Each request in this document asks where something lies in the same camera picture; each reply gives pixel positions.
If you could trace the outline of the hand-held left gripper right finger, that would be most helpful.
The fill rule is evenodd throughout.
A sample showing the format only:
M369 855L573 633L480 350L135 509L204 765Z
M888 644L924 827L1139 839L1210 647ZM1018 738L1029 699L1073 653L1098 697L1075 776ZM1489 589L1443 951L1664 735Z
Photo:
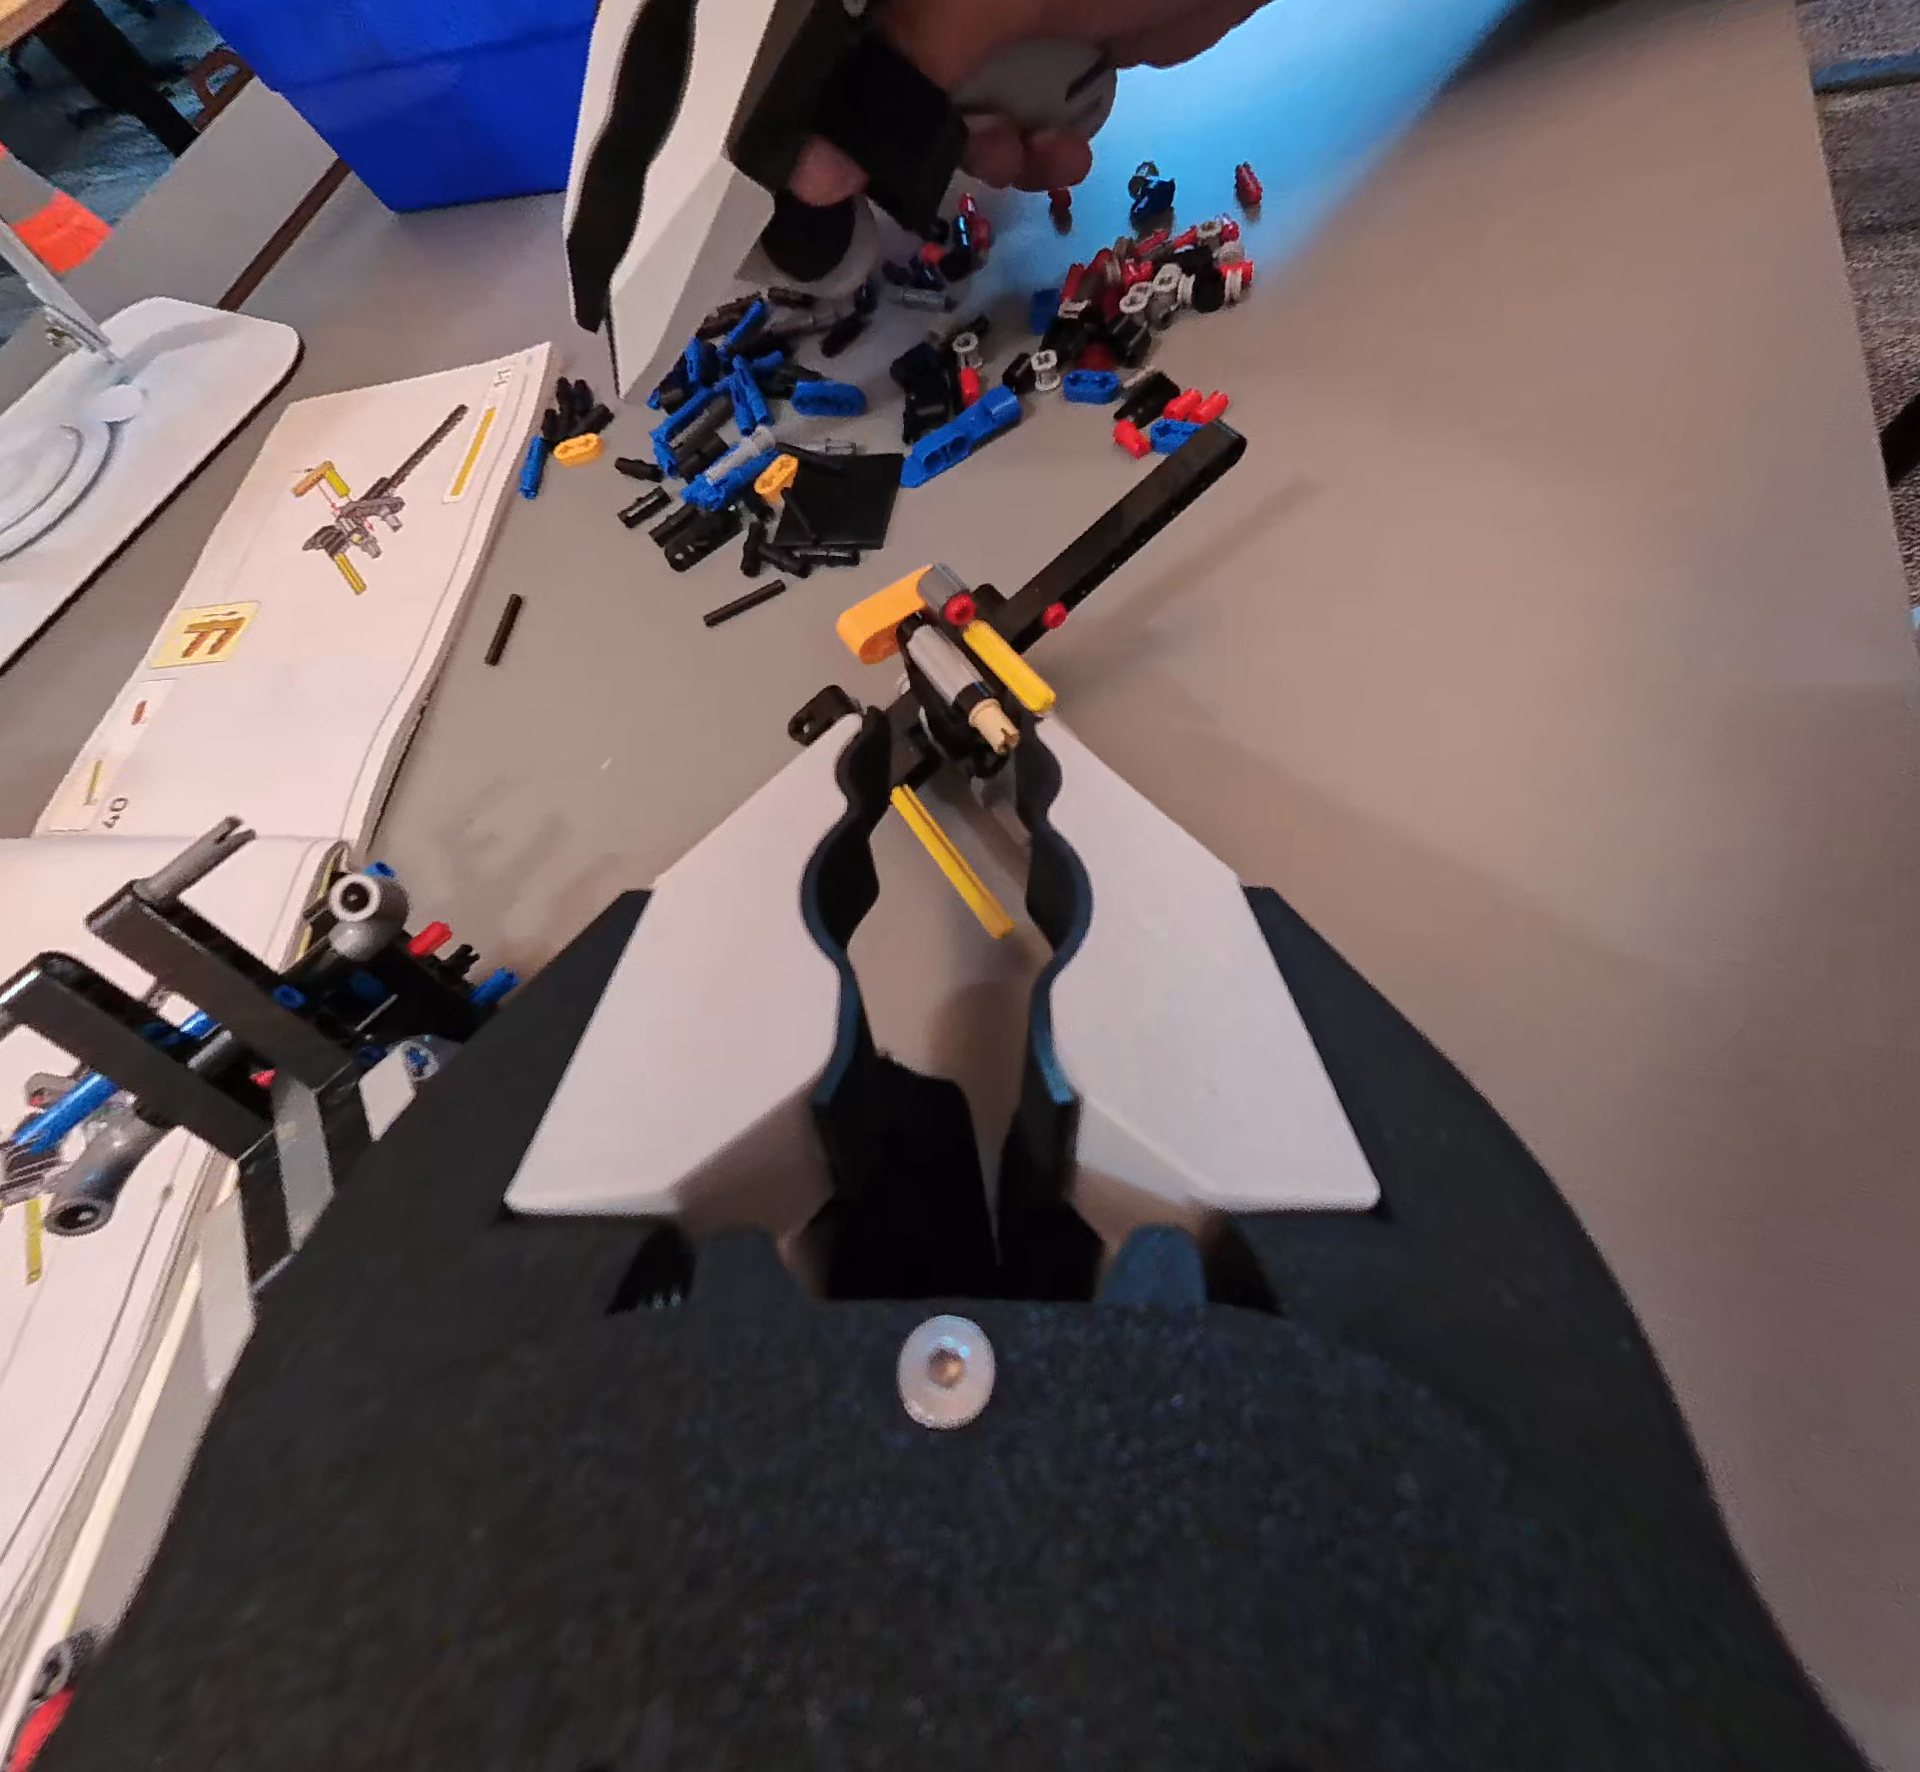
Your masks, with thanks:
M1058 717L1019 738L1029 994L1019 1134L1101 1241L1364 1213L1380 1179L1248 885Z

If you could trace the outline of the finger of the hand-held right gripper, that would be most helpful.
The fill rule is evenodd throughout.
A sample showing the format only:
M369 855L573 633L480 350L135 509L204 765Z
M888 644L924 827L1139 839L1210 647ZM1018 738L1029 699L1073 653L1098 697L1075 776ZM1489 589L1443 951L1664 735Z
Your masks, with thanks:
M622 398L641 398L709 291L768 224L794 146L749 146L758 104L818 0L697 0L684 99L645 179L603 338Z
M572 313L592 334L612 325L614 271L684 99L697 3L596 0L563 204Z

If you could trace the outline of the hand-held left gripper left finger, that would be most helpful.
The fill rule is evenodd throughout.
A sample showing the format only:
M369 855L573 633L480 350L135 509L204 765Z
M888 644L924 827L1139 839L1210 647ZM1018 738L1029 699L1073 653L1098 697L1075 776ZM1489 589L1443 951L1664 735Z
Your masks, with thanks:
M505 1185L517 1216L799 1231L855 1061L890 730L838 715L660 873Z

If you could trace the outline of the yellow lego axle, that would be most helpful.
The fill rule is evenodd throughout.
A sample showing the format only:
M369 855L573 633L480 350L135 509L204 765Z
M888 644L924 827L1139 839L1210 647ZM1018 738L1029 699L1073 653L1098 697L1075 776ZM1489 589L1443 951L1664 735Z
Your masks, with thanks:
M942 873L954 896L968 907L972 920L975 920L991 940L1007 940L1014 933L1011 916L928 809L920 794L901 782L891 788L890 805L917 846L924 847L924 854Z

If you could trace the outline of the pile of small lego pins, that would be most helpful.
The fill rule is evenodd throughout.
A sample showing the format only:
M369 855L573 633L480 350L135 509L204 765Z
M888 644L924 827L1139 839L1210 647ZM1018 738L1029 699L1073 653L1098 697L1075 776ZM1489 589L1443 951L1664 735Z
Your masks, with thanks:
M742 575L772 578L712 610L717 625L787 579L858 565L886 541L899 491L975 462L1043 403L1108 415L1111 446L1145 474L1200 424L1229 424L1227 391L1151 360L1182 318L1245 302L1262 182L1239 162L1237 209L1180 224L1175 182L1141 159L1125 198L1125 230L1029 295L1028 340L1000 365L991 315L961 311L995 241L972 193L847 295L764 277L713 302L641 398L641 449L612 455L637 485L620 523L645 528L676 570L742 537Z

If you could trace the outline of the orange lego liftarm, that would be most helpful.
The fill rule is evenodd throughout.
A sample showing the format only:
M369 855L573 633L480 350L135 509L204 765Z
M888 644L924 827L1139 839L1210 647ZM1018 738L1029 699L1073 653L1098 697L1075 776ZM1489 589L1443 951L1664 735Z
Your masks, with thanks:
M899 625L926 607L921 581L930 572L931 565L921 563L838 614L834 631L859 663L876 666L897 655Z

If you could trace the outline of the lego vehicle chassis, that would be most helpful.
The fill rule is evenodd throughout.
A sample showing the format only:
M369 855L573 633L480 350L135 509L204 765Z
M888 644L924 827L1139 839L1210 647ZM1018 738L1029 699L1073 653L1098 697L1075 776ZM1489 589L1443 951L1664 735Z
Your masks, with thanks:
M4 1036L35 1034L75 1063L27 1089L4 1139L4 1204L45 1196L48 1231L104 1231L161 1139L194 1136L233 1170L251 1294L382 1136L366 1083L384 1074L409 1100L517 987L509 968L478 973L478 949L443 922L414 923L389 867L340 871L334 839L319 890L293 906L298 949L271 966L190 899L255 842L221 818L85 916L145 994L59 949L4 979Z

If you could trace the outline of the black lego beam subassembly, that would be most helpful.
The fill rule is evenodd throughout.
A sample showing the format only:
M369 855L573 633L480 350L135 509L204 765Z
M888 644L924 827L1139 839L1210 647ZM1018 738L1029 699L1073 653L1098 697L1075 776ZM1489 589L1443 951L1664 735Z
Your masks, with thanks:
M882 717L890 738L890 788L924 794L951 776L975 788L1022 790L1063 782L1063 760L1046 749L1063 735L1058 699L1034 663L1035 646L1061 628L1121 568L1192 509L1243 455L1227 424L1200 424L1158 455L1143 480L1099 512L1014 592L928 561L924 612L897 631L899 679Z

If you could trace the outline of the lego instruction booklet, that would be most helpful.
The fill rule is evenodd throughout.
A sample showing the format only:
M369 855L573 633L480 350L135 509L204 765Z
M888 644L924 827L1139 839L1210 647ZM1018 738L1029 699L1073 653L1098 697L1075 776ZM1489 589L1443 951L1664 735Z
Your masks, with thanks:
M92 937L116 887L227 815L255 843L191 904L281 968L324 843L354 871L474 581L544 437L550 343L308 398L281 414L177 600L23 838L4 839L4 982L59 949L142 996ZM4 1139L75 1060L4 1034ZM122 1593L98 1593L161 1400L202 1410L251 1328L233 1168L176 1129L104 1229L64 1237L50 1200L4 1204L4 1729L53 1715Z

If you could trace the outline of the white sign stand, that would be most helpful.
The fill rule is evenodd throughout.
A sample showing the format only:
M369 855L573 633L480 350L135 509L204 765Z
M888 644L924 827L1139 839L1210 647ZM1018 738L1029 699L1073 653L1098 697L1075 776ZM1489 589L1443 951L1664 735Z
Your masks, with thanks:
M12 224L4 257L64 355L2 412L2 663L286 383L300 336L169 295L94 318Z

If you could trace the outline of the orange plastic object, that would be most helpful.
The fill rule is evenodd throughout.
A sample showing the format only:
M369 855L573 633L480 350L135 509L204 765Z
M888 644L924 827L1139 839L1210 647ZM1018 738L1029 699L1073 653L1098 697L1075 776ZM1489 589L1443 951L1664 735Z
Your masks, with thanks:
M2 219L50 271L73 271L114 235L111 224L2 146Z

